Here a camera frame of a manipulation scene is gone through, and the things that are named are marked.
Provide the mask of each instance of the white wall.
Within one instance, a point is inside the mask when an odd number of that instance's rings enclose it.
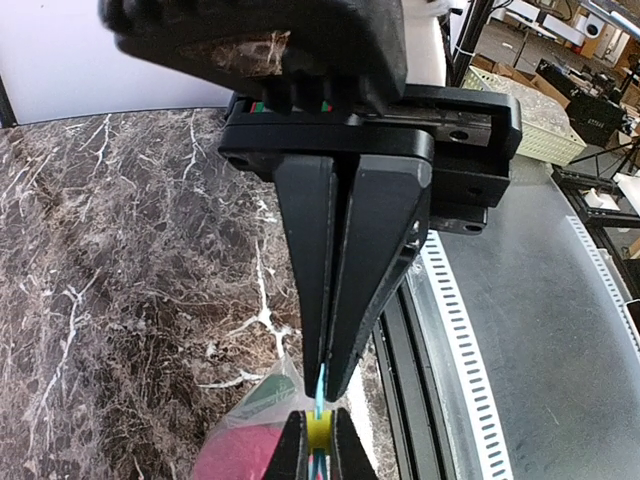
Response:
[[[119,52],[97,0],[0,0],[0,74],[18,123],[226,106],[221,87]]]

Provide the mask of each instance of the plastic bag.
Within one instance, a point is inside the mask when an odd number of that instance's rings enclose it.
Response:
[[[285,355],[211,431],[198,454],[194,480],[261,479],[289,413],[313,407]]]

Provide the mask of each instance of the gray panel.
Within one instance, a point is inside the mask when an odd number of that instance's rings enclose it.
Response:
[[[441,235],[471,318],[515,478],[640,472],[640,364],[574,212],[543,170],[514,178],[478,237]]]

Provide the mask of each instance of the white table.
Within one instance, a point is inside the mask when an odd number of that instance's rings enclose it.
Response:
[[[520,50],[518,50],[518,53],[516,54],[516,58],[514,59],[514,61],[512,63],[514,68],[518,65],[518,61],[520,60],[520,57],[522,56],[522,52],[524,52],[524,47],[527,45],[527,40],[529,40],[529,34],[531,33],[531,31],[535,31],[535,32],[539,33],[540,35],[542,35],[543,37],[549,38],[551,40],[556,40],[558,38],[553,33],[551,33],[549,30],[545,30],[544,28],[542,28],[538,23],[531,22],[531,21],[527,20],[526,18],[521,17],[517,13],[507,12],[506,15],[508,15],[511,18],[513,18],[514,20],[516,20],[520,24],[524,25],[524,27],[525,27],[525,33],[524,33],[524,39],[522,40],[522,45],[520,46]]]

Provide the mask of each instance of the workbench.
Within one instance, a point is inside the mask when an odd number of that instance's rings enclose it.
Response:
[[[409,274],[457,476],[636,478],[629,294],[547,168],[516,158],[512,177],[482,235],[432,234]]]

